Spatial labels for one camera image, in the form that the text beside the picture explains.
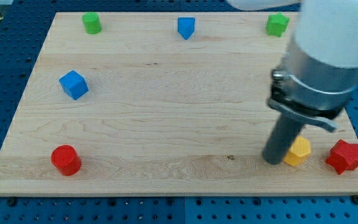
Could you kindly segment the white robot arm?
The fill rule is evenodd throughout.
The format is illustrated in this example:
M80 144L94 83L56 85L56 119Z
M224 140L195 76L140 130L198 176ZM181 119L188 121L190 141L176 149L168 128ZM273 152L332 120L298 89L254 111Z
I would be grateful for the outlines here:
M310 124L332 132L358 84L358 1L300 4L285 55L271 72L268 105L281 113L274 130Z

